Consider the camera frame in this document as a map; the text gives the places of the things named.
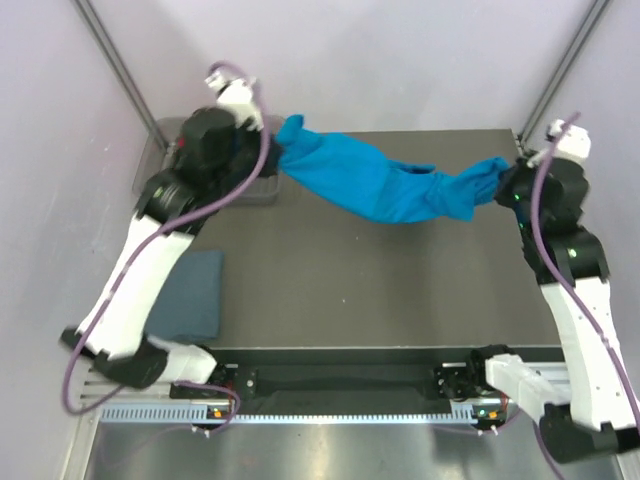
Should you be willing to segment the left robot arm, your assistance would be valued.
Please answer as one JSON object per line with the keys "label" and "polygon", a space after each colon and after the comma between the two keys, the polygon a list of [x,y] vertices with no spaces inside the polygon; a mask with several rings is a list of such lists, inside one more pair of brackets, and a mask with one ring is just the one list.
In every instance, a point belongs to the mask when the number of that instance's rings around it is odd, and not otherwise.
{"label": "left robot arm", "polygon": [[209,217],[251,181],[275,174],[280,147],[259,107],[196,110],[182,123],[168,165],[145,183],[125,244],[85,319],[65,329],[72,363],[84,358],[120,387],[192,383],[205,396],[226,387],[214,354],[193,343],[163,340],[146,324],[174,266]]}

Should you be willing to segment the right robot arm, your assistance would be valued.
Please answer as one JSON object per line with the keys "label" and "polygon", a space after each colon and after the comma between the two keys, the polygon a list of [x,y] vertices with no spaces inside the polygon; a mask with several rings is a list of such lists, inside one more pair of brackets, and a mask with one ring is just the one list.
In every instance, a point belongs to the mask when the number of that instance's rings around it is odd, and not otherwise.
{"label": "right robot arm", "polygon": [[560,464],[639,447],[639,400],[613,324],[608,263],[599,239],[580,223],[588,189],[574,161],[555,158],[545,169],[519,158],[495,195],[516,215],[524,258],[555,321],[569,389],[554,386],[506,345],[472,351],[466,372],[474,393],[497,390],[531,418]]}

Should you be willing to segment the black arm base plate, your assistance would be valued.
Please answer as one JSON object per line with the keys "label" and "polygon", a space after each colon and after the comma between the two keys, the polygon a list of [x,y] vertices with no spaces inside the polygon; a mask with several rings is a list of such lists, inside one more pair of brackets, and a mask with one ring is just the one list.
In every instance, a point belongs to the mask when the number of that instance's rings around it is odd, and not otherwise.
{"label": "black arm base plate", "polygon": [[465,367],[429,364],[227,365],[216,367],[206,384],[230,388],[242,399],[279,392],[408,390],[427,399],[464,401],[499,393]]}

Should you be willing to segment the bright blue t-shirt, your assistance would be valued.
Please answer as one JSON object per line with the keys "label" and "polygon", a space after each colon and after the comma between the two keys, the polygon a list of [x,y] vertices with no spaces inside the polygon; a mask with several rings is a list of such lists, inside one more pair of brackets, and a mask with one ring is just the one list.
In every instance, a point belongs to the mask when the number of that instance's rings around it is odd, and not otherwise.
{"label": "bright blue t-shirt", "polygon": [[501,157],[480,161],[459,174],[434,165],[410,164],[341,133],[317,133],[304,117],[288,117],[276,135],[281,170],[324,200],[383,224],[411,224],[439,217],[470,221],[475,208],[493,201]]}

